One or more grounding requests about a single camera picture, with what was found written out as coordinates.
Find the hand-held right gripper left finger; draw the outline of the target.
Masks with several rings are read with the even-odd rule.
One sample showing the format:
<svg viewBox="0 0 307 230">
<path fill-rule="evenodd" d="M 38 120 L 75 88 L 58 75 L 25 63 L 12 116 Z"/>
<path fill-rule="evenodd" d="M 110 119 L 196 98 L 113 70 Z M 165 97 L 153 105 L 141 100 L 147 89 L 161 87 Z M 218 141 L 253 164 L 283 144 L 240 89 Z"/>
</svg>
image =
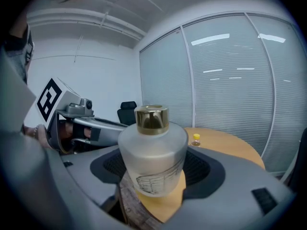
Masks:
<svg viewBox="0 0 307 230">
<path fill-rule="evenodd" d="M 120 193 L 126 171 L 118 146 L 62 157 L 74 229 L 129 229 Z"/>
</svg>

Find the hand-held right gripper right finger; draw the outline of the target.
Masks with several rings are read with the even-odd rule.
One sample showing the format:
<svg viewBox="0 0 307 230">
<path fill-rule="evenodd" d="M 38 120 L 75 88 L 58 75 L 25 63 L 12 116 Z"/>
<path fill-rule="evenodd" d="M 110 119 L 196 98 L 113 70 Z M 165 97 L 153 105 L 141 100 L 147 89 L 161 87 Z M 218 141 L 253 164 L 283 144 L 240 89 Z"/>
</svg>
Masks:
<svg viewBox="0 0 307 230">
<path fill-rule="evenodd" d="M 187 186 L 165 230 L 267 230 L 295 194 L 257 164 L 210 149 L 189 147 Z"/>
</svg>

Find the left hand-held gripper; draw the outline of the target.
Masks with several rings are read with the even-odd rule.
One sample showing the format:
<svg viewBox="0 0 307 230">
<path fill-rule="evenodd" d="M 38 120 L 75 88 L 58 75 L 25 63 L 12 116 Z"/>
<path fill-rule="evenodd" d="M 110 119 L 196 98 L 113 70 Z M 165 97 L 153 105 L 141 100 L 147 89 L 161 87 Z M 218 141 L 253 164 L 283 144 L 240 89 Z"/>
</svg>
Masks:
<svg viewBox="0 0 307 230">
<path fill-rule="evenodd" d="M 52 77 L 35 101 L 43 125 L 46 128 L 50 146 L 63 154 L 71 149 L 62 146 L 60 138 L 60 116 L 72 119 L 73 150 L 96 150 L 118 144 L 120 133 L 125 124 L 101 119 L 94 116 L 92 101 L 82 98 L 58 77 Z"/>
</svg>

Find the person's left hand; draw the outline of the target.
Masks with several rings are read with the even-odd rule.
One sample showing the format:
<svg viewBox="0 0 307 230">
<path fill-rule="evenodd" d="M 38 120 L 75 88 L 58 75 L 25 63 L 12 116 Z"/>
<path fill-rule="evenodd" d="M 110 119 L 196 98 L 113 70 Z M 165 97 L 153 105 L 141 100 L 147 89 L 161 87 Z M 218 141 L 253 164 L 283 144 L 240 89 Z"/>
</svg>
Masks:
<svg viewBox="0 0 307 230">
<path fill-rule="evenodd" d="M 59 138 L 60 140 L 71 139 L 73 135 L 73 124 L 70 122 L 60 123 Z"/>
</svg>

